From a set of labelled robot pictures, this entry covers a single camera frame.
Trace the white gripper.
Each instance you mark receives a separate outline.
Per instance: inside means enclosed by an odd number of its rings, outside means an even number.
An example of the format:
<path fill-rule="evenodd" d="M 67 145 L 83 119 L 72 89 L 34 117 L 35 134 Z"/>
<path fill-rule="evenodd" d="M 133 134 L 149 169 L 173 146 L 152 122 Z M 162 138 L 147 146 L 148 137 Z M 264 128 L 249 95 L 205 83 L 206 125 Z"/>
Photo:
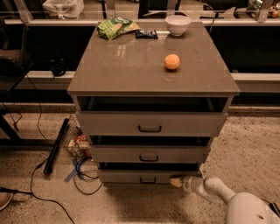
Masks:
<path fill-rule="evenodd" d="M 199 177 L 186 176 L 182 178 L 171 178 L 170 184 L 183 189 L 188 193 L 197 193 L 200 196 L 207 196 L 207 191 L 204 187 L 204 179 Z"/>

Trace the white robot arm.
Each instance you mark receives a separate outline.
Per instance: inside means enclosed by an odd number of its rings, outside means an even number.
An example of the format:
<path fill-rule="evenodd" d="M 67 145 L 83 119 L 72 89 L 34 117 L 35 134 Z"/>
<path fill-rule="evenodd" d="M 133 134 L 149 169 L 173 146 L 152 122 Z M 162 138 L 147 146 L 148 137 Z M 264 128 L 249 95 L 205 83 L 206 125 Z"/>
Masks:
<path fill-rule="evenodd" d="M 170 184 L 186 192 L 197 193 L 203 200 L 223 202 L 227 209 L 225 224 L 280 224 L 279 208 L 249 192 L 234 192 L 215 176 L 172 177 Z"/>

